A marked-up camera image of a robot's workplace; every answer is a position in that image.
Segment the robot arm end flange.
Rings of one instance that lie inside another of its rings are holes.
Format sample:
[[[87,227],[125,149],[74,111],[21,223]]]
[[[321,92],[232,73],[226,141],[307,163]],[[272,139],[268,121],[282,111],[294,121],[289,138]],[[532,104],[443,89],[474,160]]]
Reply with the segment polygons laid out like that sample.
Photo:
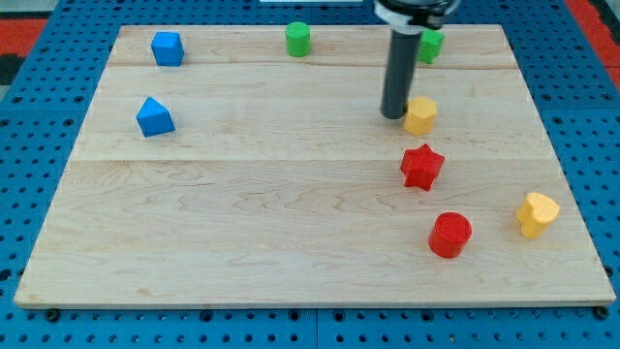
[[[461,0],[374,0],[374,14],[395,32],[417,35],[441,29]]]

